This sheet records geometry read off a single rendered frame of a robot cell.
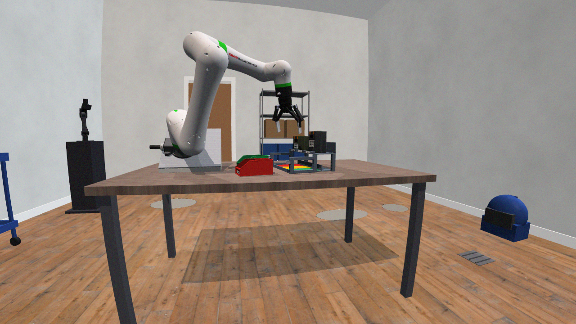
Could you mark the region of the red bin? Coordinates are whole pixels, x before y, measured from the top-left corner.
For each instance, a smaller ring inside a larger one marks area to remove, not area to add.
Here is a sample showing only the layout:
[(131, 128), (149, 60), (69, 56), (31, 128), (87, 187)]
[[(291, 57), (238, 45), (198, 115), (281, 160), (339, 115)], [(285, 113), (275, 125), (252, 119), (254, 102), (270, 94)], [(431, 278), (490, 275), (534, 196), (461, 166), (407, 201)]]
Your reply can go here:
[(238, 176), (273, 175), (273, 160), (268, 158), (244, 159), (236, 166)]

